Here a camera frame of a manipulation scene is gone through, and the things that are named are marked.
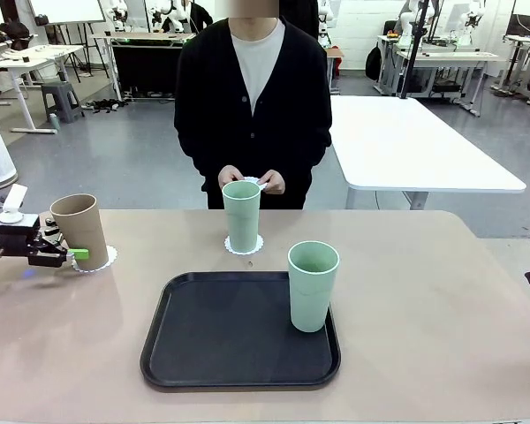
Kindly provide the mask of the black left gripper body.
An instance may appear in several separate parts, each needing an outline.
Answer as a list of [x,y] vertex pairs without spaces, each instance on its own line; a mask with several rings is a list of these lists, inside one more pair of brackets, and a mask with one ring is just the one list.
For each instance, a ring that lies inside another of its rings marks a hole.
[[27,257],[40,228],[38,215],[23,215],[17,223],[0,222],[0,250],[3,250],[3,255]]

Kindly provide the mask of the person's right hand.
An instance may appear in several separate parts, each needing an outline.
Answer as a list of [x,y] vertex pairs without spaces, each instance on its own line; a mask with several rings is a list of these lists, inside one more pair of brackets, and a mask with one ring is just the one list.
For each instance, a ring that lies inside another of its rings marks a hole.
[[217,179],[220,189],[223,189],[231,182],[244,181],[245,177],[235,166],[226,165],[220,170]]

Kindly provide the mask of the person's left hand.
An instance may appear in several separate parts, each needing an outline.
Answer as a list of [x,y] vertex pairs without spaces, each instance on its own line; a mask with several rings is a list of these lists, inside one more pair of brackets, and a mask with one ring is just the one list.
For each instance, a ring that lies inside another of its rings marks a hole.
[[258,185],[263,186],[266,194],[282,195],[285,192],[285,182],[282,175],[276,170],[267,171],[259,180]]

